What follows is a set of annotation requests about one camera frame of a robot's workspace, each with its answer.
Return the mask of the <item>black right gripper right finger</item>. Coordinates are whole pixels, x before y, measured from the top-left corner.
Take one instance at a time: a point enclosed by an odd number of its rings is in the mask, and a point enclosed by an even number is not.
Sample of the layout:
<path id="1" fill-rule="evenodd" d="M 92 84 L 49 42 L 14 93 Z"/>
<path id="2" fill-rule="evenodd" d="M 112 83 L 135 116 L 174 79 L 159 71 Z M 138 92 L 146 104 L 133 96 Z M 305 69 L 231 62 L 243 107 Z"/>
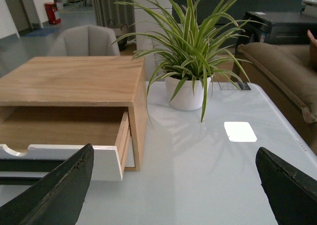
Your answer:
<path id="1" fill-rule="evenodd" d="M 264 147 L 256 153 L 262 188 L 279 225 L 317 223 L 317 181 Z"/>

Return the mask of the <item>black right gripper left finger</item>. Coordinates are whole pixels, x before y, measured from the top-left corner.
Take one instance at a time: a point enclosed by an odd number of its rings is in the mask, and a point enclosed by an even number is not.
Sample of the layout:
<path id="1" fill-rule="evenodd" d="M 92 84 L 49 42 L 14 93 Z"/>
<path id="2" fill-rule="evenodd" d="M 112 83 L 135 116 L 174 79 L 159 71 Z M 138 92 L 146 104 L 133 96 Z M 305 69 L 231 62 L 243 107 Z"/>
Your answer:
<path id="1" fill-rule="evenodd" d="M 94 166 L 91 144 L 0 208 L 2 225 L 74 225 L 79 219 Z"/>

